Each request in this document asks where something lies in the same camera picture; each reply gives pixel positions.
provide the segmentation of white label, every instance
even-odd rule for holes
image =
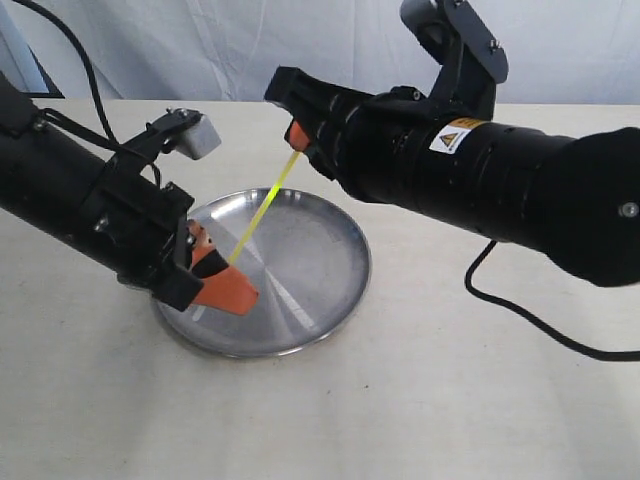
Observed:
[[[472,130],[472,128],[447,125],[440,130],[438,135],[436,135],[436,138],[433,139],[431,147],[429,148],[434,152],[448,153],[452,155],[456,153],[462,141],[471,133]]]

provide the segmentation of white backdrop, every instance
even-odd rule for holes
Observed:
[[[62,92],[88,94],[65,39],[10,13]],[[77,33],[115,98],[259,100],[275,68],[379,92],[428,91],[437,73],[403,26],[401,0],[38,0]],[[640,2],[474,0],[501,40],[499,101],[640,103]]]

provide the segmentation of orange gripper finger tip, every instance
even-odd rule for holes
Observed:
[[[296,152],[304,152],[309,145],[311,144],[311,140],[306,133],[302,130],[300,124],[294,121],[291,124],[291,128],[289,129],[289,145]]]

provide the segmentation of yellow warning label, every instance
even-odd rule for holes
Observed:
[[[458,135],[460,135],[460,134],[459,133],[449,133],[447,135],[442,135],[440,137],[440,140],[442,140],[442,143],[444,143],[447,147],[450,147],[451,144],[458,137]]]
[[[487,123],[487,122],[485,122],[484,120],[478,120],[477,118],[463,117],[463,118],[458,118],[454,120],[449,124],[449,126],[472,129],[482,125],[483,123]]]

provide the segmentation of stainless steel plate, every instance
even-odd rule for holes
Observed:
[[[236,193],[191,214],[228,257],[267,189]],[[282,190],[236,266],[260,291],[246,317],[191,306],[158,307],[189,341],[233,357],[284,355],[322,340],[353,312],[369,283],[371,256],[364,234],[335,205]]]

